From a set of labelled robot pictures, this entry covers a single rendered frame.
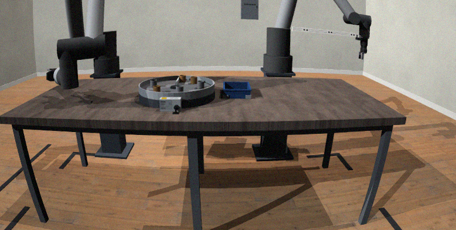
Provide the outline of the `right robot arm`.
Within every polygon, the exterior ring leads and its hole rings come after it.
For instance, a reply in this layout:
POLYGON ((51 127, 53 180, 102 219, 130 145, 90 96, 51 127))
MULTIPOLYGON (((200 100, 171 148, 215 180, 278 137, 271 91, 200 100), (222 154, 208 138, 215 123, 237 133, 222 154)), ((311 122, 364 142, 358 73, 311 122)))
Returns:
POLYGON ((104 0, 88 0, 86 36, 82 0, 64 0, 64 3, 69 38, 57 41, 60 70, 57 72, 56 79, 61 89, 75 89, 79 86, 77 60, 94 58, 95 75, 119 72, 117 32, 103 32, 104 0))

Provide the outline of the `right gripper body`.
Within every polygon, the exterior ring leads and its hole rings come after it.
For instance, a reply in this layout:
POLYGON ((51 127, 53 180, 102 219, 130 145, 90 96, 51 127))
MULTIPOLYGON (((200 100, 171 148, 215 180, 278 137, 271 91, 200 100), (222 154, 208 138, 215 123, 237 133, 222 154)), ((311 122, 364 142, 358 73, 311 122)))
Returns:
POLYGON ((57 75, 57 72, 59 71, 59 67, 57 69, 52 69, 52 71, 49 71, 46 73, 46 80, 48 81, 55 81, 55 83, 58 84, 57 82, 57 79, 56 79, 56 75, 57 75))

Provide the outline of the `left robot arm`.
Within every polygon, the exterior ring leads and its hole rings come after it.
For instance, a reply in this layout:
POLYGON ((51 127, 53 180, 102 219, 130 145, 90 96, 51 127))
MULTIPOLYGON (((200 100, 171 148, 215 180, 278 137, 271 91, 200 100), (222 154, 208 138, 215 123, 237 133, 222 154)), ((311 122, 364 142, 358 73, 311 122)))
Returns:
MULTIPOLYGON (((334 0, 343 13, 347 24, 359 25, 359 29, 370 30, 371 16, 358 14, 347 0, 334 0)), ((281 0, 275 28, 267 28, 267 50, 263 59, 263 70, 272 73, 291 73, 290 27, 297 0, 281 0), (287 29, 283 29, 287 28, 287 29), (289 57, 290 56, 290 57, 289 57)))

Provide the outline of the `blue open crate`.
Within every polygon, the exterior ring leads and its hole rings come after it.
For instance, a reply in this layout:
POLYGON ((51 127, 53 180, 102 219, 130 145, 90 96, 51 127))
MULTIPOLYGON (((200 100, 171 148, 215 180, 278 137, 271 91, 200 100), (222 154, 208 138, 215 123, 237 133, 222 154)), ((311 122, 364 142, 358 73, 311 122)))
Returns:
POLYGON ((251 87, 249 82, 223 82, 223 91, 229 99, 245 99, 250 95, 251 87))

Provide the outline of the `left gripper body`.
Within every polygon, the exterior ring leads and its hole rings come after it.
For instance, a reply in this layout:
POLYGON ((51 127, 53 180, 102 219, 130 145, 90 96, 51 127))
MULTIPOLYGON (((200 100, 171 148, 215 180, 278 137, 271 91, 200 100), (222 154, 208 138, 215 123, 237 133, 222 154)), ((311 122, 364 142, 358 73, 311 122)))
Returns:
POLYGON ((360 51, 363 53, 367 53, 367 42, 368 42, 369 38, 370 38, 370 31, 368 31, 368 30, 360 29, 359 38, 358 38, 358 35, 356 35, 355 39, 360 40, 360 45, 361 45, 360 51))

